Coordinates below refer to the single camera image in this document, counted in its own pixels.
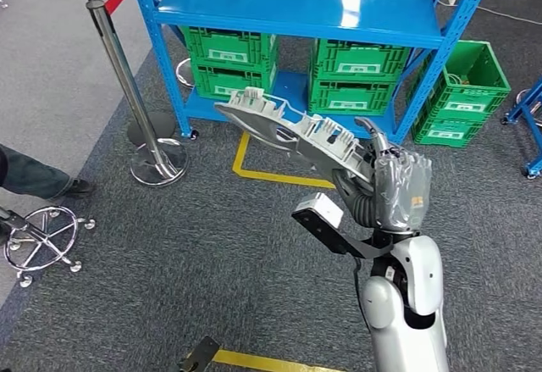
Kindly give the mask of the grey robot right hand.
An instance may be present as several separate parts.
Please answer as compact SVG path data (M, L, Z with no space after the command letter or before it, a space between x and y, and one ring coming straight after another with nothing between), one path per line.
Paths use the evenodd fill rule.
M356 117L366 129L375 154L373 200L376 224L391 232L420 230L430 202L433 162L390 142L374 122Z

